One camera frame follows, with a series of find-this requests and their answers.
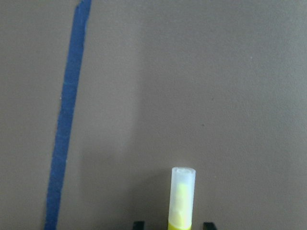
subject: blue tape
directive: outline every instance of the blue tape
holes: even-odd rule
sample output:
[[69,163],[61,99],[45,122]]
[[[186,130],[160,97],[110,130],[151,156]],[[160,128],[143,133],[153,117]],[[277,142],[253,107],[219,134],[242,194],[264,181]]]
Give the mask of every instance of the blue tape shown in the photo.
[[55,146],[51,162],[47,192],[45,230],[55,230],[57,228],[61,192],[71,135],[71,124],[83,56],[86,23],[90,13],[90,8],[91,0],[82,0],[76,7],[74,13],[71,41],[62,88],[62,102],[58,118],[58,129],[56,132]]

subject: translucent tube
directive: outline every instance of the translucent tube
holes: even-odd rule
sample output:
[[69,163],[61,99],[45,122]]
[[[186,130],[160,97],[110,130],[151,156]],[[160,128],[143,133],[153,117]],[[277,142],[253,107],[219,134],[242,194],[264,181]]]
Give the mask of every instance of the translucent tube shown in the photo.
[[172,169],[168,230],[190,230],[196,171],[192,168]]

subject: yellow highlighter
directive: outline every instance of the yellow highlighter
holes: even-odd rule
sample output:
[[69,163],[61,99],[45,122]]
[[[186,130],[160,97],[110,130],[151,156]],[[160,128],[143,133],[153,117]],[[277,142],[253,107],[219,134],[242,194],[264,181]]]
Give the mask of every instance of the yellow highlighter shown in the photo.
[[195,175],[192,168],[172,169],[168,230],[191,230]]

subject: yellow base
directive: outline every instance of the yellow base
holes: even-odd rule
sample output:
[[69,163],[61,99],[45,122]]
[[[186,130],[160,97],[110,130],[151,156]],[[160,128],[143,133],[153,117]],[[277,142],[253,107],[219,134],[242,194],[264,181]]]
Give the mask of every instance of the yellow base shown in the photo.
[[191,230],[191,226],[188,227],[188,228],[186,228],[186,229],[182,229],[182,228],[177,228],[177,227],[175,227],[174,225],[168,223],[168,228],[167,228],[167,230]]

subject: black object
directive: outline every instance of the black object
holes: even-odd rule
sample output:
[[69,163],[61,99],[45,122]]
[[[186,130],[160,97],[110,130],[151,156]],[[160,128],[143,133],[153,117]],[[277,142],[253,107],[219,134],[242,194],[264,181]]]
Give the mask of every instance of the black object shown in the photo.
[[212,222],[204,222],[203,230],[217,230],[216,226]]
[[[133,229],[132,230],[144,230],[145,227],[145,221],[135,221],[133,223]],[[203,230],[217,230],[216,226],[212,222],[204,222]]]

